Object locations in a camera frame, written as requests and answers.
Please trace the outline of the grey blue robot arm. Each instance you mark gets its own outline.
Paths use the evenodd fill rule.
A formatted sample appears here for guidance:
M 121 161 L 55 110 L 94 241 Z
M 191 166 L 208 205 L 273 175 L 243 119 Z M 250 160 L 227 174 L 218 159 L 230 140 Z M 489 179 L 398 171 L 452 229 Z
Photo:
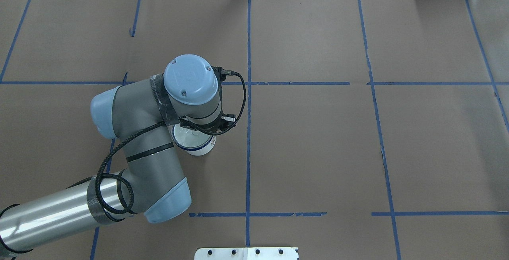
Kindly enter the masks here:
M 171 126 L 184 123 L 215 135 L 223 126 L 221 82 L 229 71 L 204 58 L 174 58 L 164 73 L 94 97 L 91 116 L 105 138 L 120 144 L 95 176 L 1 213 L 1 258 L 137 214 L 150 223 L 184 213 L 192 198 Z

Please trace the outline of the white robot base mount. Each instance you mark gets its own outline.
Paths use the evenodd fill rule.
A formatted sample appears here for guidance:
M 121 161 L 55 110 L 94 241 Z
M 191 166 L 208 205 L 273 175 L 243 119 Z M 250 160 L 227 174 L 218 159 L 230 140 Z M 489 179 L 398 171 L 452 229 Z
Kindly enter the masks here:
M 298 260 L 294 247 L 224 247 L 199 248 L 195 260 Z

